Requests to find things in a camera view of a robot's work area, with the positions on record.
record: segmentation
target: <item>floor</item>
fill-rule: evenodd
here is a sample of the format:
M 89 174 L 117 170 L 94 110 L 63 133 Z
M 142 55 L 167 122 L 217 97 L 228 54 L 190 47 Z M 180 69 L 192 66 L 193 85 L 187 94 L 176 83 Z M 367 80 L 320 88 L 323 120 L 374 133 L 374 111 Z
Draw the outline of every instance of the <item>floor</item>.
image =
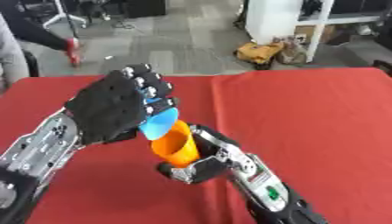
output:
M 97 19 L 87 29 L 78 29 L 83 55 L 80 67 L 67 63 L 62 52 L 24 43 L 37 57 L 43 76 L 105 74 L 132 63 L 151 63 L 162 74 L 238 74 L 252 66 L 237 60 L 232 52 L 249 41 L 232 22 L 241 0 L 167 0 L 167 16 L 126 19 L 133 29 L 114 28 L 111 21 Z M 72 34 L 66 23 L 52 32 Z M 313 63 L 302 67 L 276 63 L 273 69 L 307 67 L 365 67 L 375 59 L 390 59 L 392 52 L 371 40 L 348 45 L 322 45 Z

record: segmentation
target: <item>blue cup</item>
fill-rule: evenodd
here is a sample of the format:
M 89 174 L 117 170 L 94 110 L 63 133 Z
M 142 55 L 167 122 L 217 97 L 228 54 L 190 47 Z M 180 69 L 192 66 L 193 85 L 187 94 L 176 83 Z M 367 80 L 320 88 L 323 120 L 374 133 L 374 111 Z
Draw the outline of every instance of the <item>blue cup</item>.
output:
M 147 118 L 144 123 L 139 125 L 139 129 L 148 140 L 157 140 L 172 128 L 177 119 L 179 119 L 179 110 L 169 108 L 158 115 Z

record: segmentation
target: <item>metal frame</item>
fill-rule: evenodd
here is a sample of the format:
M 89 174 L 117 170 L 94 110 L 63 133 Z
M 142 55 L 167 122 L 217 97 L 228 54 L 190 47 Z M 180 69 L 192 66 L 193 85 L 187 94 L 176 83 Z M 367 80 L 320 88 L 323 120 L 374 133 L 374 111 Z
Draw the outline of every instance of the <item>metal frame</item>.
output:
M 306 53 L 306 62 L 312 62 L 314 55 L 316 54 L 319 46 L 321 36 L 323 34 L 326 25 L 339 25 L 339 24 L 356 24 L 356 23 L 368 23 L 374 22 L 380 19 L 381 15 L 365 15 L 365 14 L 342 14 L 342 15 L 330 15 L 335 0 L 324 0 L 321 12 L 318 15 L 318 19 L 309 19 L 305 21 L 299 21 L 297 25 L 316 25 L 313 36 L 311 37 L 311 43 L 309 44 L 308 51 Z

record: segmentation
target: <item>box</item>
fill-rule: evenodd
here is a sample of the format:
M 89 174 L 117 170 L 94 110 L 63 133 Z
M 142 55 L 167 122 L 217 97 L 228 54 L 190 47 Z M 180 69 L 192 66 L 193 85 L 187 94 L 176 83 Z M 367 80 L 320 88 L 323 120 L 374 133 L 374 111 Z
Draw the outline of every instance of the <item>box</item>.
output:
M 296 39 L 300 40 L 301 44 L 309 44 L 311 43 L 315 25 L 299 25 L 295 30 Z M 320 43 L 325 43 L 331 39 L 333 34 L 335 33 L 335 26 L 332 24 L 326 25 L 323 35 L 321 36 Z

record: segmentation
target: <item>red table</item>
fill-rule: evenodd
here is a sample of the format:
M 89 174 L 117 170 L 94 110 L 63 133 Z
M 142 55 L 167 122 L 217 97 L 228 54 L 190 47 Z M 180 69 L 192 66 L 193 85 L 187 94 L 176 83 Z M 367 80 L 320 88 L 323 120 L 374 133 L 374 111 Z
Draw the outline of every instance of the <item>red table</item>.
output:
M 25 79 L 0 98 L 0 149 L 96 76 Z M 258 154 L 331 223 L 392 223 L 392 80 L 373 68 L 168 78 L 181 119 Z M 183 185 L 154 171 L 142 137 L 80 151 L 30 223 L 253 223 L 223 178 Z

